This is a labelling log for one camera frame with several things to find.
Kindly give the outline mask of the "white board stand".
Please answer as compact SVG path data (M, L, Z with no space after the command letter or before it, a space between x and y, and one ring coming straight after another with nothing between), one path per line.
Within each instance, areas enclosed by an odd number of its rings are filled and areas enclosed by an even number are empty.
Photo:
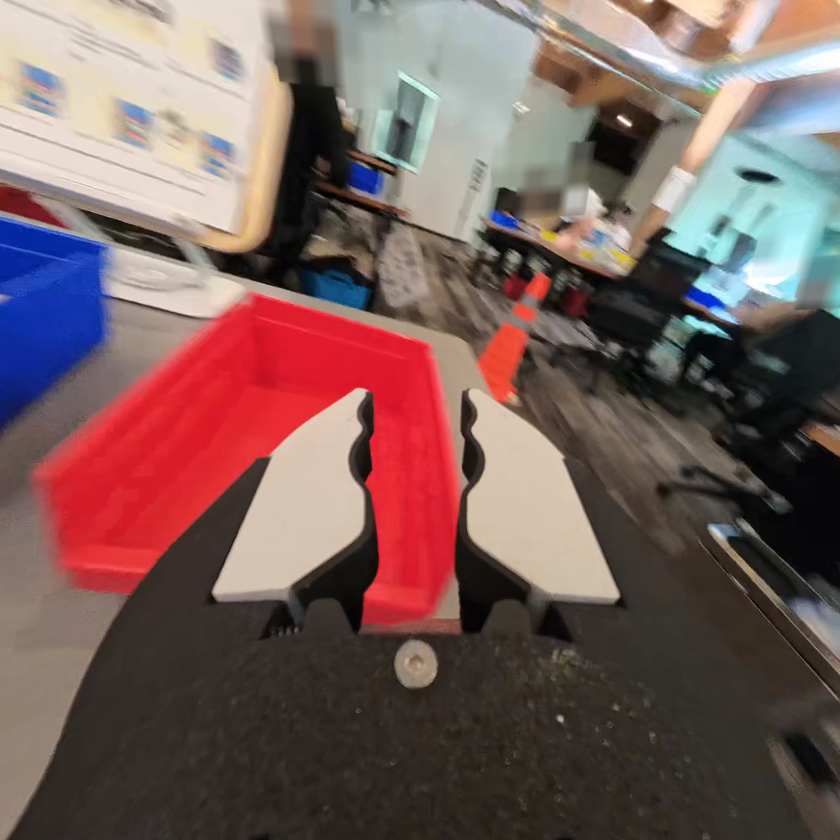
M245 301L246 289L214 268L110 245L107 295L189 319L210 320Z

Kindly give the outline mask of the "wooden table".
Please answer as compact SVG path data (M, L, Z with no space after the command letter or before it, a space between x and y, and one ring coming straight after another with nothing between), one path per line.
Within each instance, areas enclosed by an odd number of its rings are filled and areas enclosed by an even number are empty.
M317 178L313 189L319 196L347 207L352 207L386 220L405 222L409 213L398 206L388 204L368 193L354 192L346 187L337 187L327 180Z

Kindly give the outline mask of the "instruction sheet board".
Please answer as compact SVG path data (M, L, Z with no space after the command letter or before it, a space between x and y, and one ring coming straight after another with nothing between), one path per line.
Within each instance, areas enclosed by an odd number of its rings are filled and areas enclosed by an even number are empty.
M216 251L256 248L291 123L269 10L2 1L2 185Z

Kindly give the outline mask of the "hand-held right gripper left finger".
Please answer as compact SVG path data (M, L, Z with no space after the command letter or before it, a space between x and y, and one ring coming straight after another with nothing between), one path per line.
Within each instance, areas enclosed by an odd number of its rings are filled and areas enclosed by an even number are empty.
M321 599L362 615L379 568L372 471L374 396L353 389L271 453L212 589L217 603Z

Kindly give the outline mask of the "red plastic bin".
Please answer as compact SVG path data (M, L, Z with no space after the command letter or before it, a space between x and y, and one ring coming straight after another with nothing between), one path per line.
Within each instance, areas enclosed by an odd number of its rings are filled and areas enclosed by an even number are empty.
M459 494L432 346L254 293L37 467L58 570L76 589L131 594L257 458L357 387L374 397L380 548L364 621L430 616L454 573Z

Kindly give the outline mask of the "red floor object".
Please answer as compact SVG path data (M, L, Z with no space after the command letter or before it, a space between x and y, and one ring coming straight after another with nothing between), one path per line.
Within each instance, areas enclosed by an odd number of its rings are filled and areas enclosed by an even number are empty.
M533 275L478 359L488 393L498 403L507 404L517 394L514 381L551 285L546 274Z

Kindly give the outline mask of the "silver trash bin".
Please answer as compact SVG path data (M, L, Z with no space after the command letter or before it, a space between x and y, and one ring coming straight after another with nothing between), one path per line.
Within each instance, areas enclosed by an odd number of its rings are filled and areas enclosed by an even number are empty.
M744 520L709 522L707 551L834 697L839 696L839 612Z

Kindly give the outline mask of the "grey desk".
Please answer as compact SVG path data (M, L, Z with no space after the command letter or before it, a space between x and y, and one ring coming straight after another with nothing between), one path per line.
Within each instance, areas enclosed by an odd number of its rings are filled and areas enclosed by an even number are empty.
M53 563L37 463L205 321L111 301L104 345L2 432L1 834L54 752L91 657L123 602L71 589Z

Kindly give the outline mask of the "blue floor tub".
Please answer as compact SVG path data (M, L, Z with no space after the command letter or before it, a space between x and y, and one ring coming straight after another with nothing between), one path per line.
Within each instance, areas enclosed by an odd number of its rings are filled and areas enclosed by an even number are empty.
M371 308L373 284L358 272L335 268L301 268L298 283L300 293L310 298L363 311Z

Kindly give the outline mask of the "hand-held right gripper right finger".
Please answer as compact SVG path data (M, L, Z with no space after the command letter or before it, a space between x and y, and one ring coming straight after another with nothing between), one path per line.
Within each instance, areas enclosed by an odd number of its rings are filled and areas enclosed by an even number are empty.
M488 613L513 600L533 615L554 603L622 598L566 465L536 427L476 388L461 397L462 471L456 580Z

